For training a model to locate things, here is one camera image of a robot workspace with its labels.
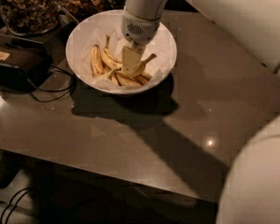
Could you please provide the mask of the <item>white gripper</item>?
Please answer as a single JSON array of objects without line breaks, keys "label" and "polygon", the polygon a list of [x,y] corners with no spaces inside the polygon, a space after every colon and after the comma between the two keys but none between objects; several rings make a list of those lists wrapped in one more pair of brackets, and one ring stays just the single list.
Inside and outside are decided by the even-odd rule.
[{"label": "white gripper", "polygon": [[[121,31],[125,39],[135,46],[145,47],[156,35],[161,22],[161,14],[154,9],[123,9]],[[122,71],[131,76],[143,56],[139,48],[128,45],[122,48]]]}]

